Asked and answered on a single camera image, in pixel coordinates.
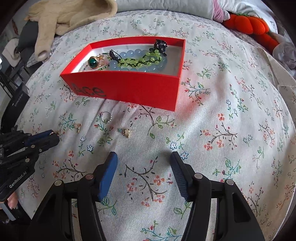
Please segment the person's left hand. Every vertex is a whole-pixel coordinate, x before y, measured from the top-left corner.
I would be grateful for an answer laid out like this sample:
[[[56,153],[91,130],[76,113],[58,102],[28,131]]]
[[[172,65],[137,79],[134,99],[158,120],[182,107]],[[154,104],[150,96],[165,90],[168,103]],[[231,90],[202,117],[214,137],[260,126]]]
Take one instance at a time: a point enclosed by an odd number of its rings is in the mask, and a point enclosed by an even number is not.
[[[7,203],[10,209],[15,209],[18,205],[18,195],[16,192],[12,193],[7,199]]]

